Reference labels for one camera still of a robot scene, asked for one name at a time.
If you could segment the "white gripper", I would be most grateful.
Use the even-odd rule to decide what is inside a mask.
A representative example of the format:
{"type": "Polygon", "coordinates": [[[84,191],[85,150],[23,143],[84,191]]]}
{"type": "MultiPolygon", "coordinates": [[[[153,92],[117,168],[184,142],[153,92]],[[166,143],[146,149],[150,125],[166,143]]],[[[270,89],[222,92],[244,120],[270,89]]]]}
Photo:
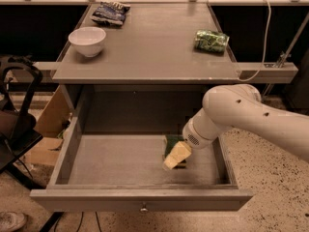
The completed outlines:
{"type": "Polygon", "coordinates": [[[203,149],[211,145],[225,130],[225,126],[217,125],[201,108],[183,127],[185,142],[180,141],[172,148],[171,153],[163,161],[162,167],[165,170],[173,169],[191,155],[192,149],[203,149]]]}

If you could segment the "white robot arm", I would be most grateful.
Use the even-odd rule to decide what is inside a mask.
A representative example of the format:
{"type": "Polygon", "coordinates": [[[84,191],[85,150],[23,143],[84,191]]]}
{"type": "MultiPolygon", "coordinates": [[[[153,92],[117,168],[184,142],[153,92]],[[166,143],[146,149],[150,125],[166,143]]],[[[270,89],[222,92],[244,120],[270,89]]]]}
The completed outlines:
{"type": "Polygon", "coordinates": [[[255,133],[287,152],[309,161],[309,117],[265,105],[249,84],[219,85],[203,97],[202,108],[183,127],[183,138],[166,139],[170,153],[163,168],[170,170],[195,149],[203,149],[232,128],[255,133]]]}

